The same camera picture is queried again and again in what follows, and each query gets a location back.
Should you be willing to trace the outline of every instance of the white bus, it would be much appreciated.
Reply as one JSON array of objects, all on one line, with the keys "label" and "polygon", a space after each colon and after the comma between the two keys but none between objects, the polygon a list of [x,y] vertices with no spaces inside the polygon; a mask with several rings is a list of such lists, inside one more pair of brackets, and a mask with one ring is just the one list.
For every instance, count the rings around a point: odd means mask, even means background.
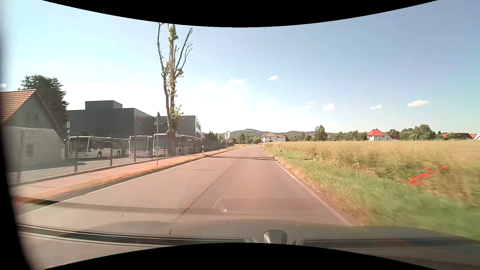
[{"label": "white bus", "polygon": [[128,139],[75,136],[68,139],[68,159],[75,158],[75,151],[78,150],[79,159],[96,159],[128,155]]},{"label": "white bus", "polygon": [[[153,156],[165,157],[168,154],[168,146],[165,145],[165,133],[155,134],[153,139]],[[186,136],[175,135],[175,152],[177,155],[185,155],[192,153],[200,153],[202,151],[202,139]]]},{"label": "white bus", "polygon": [[129,157],[150,158],[152,157],[153,136],[130,136]]}]

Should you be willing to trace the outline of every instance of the asphalt road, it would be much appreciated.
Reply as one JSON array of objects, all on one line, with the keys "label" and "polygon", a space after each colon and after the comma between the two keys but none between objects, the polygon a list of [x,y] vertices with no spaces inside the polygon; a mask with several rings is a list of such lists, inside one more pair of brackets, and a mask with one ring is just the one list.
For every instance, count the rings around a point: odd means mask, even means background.
[{"label": "asphalt road", "polygon": [[[151,158],[137,158],[136,161],[143,161],[143,160],[150,160]],[[134,158],[114,158],[112,160],[112,165],[121,165],[121,164],[128,164],[133,163]],[[37,180],[45,177],[54,177],[54,176],[61,176],[65,174],[70,174],[75,172],[75,161],[74,160],[66,160],[63,164],[59,164],[56,168],[45,168],[45,169],[38,169],[38,170],[29,170],[24,171],[21,173],[20,181],[27,181],[27,180]],[[77,163],[78,172],[88,171],[92,169],[99,169],[104,167],[110,166],[110,159],[93,159],[93,160],[79,160]],[[16,172],[9,173],[10,178],[16,177]]]},{"label": "asphalt road", "polygon": [[227,216],[351,225],[257,146],[113,185],[22,214],[17,221],[76,230],[147,233],[148,224],[142,228],[118,224],[181,223]]}]

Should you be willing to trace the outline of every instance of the curb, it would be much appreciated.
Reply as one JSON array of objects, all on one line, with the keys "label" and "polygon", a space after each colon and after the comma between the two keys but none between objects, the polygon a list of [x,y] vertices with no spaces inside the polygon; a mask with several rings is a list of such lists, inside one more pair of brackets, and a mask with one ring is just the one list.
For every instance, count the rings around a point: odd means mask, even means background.
[{"label": "curb", "polygon": [[[103,188],[106,188],[106,187],[109,187],[109,186],[112,186],[112,185],[115,185],[115,184],[120,184],[120,183],[126,182],[128,180],[132,180],[132,179],[135,179],[135,178],[138,178],[138,177],[142,177],[142,176],[145,176],[145,175],[149,175],[149,174],[153,174],[153,173],[160,172],[160,171],[163,171],[163,170],[167,170],[167,169],[179,166],[179,165],[183,165],[183,164],[186,164],[186,163],[189,163],[189,162],[192,162],[192,161],[208,158],[210,156],[225,153],[225,152],[228,152],[228,151],[231,151],[231,150],[234,150],[234,149],[228,149],[228,150],[220,152],[220,153],[211,154],[211,155],[204,155],[204,156],[200,156],[197,159],[192,159],[192,160],[187,160],[187,161],[175,163],[175,164],[172,164],[172,165],[169,165],[169,166],[153,169],[153,170],[150,170],[150,171],[147,171],[147,172],[141,172],[141,173],[138,173],[138,174],[135,174],[135,175],[123,177],[123,178],[120,178],[120,179],[112,180],[112,181],[105,182],[105,183],[98,184],[98,185],[94,185],[92,187],[88,187],[88,188],[84,188],[84,189],[80,189],[80,190],[75,190],[75,191],[72,191],[72,192],[69,192],[69,193],[66,193],[66,194],[58,195],[58,196],[52,197],[50,199],[36,199],[36,198],[28,198],[28,197],[22,197],[22,196],[11,196],[11,198],[12,198],[12,201],[14,203],[30,203],[30,205],[25,206],[25,208],[32,207],[32,206],[37,205],[37,204],[48,206],[48,205],[52,205],[52,204],[62,202],[64,200],[68,200],[68,199],[75,198],[75,197],[78,197],[78,196],[81,196],[81,195],[85,195],[85,194],[91,193],[93,191],[100,190],[100,189],[103,189]],[[19,213],[19,214],[25,214],[25,213],[28,213],[30,211],[22,210],[21,211],[22,213]]]},{"label": "curb", "polygon": [[[178,157],[178,156],[165,157],[165,158],[161,158],[161,159],[158,159],[158,160],[164,160],[164,159],[169,159],[169,158],[174,158],[174,157]],[[118,167],[122,167],[122,166],[128,166],[128,165],[134,165],[134,164],[140,164],[140,163],[152,162],[152,161],[155,161],[155,160],[143,160],[143,161],[139,161],[139,162],[135,162],[135,163],[125,163],[125,164],[114,165],[114,166],[111,166],[111,167],[109,166],[109,167],[91,169],[91,170],[82,171],[82,172],[73,172],[73,173],[69,173],[69,174],[51,176],[51,177],[42,178],[42,179],[38,179],[38,180],[24,181],[24,182],[21,182],[21,183],[14,183],[14,184],[10,184],[10,186],[11,187],[16,187],[16,186],[21,186],[21,185],[26,185],[26,184],[35,184],[35,183],[39,183],[39,182],[43,182],[43,181],[54,180],[54,179],[59,179],[59,178],[78,175],[78,174],[83,174],[83,173],[98,172],[98,171],[108,170],[108,169],[112,169],[112,168],[118,168]]]}]

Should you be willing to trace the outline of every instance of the white house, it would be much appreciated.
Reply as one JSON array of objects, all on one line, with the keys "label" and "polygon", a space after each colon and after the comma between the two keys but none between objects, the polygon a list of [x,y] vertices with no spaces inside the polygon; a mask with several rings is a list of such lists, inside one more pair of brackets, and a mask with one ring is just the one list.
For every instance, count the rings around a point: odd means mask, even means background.
[{"label": "white house", "polygon": [[381,132],[378,129],[372,129],[372,131],[368,132],[367,138],[369,141],[391,141],[392,140],[392,138],[389,135]]},{"label": "white house", "polygon": [[60,130],[36,90],[1,91],[0,124],[6,160],[17,172],[65,159]]},{"label": "white house", "polygon": [[286,142],[287,138],[283,135],[275,135],[271,132],[265,133],[263,136],[260,137],[263,143],[271,143],[271,142]]}]

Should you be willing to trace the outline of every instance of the building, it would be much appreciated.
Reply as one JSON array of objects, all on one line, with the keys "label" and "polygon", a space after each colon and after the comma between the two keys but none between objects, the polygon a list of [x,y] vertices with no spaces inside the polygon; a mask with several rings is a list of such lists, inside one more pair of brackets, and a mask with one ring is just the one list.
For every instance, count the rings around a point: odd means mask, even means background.
[{"label": "building", "polygon": [[267,132],[263,134],[261,137],[261,140],[263,143],[268,143],[268,142],[285,142],[287,141],[287,138],[283,135],[275,135],[271,132]]},{"label": "building", "polygon": [[85,110],[68,110],[67,114],[70,136],[128,139],[130,136],[156,133],[156,116],[136,108],[123,108],[114,100],[85,101]]},{"label": "building", "polygon": [[0,92],[3,143],[9,170],[62,162],[65,146],[60,127],[39,93],[32,90]]},{"label": "building", "polygon": [[[450,133],[443,132],[442,136],[447,137]],[[463,140],[475,140],[477,139],[478,134],[475,133],[455,133],[460,139]]]},{"label": "building", "polygon": [[[165,124],[165,126],[167,125],[166,116],[160,116],[160,120]],[[177,134],[197,137],[202,140],[204,139],[202,125],[200,124],[200,121],[196,115],[184,115],[177,127]]]},{"label": "building", "polygon": [[367,133],[367,138],[369,141],[391,141],[392,138],[378,129],[372,129],[372,131]]}]

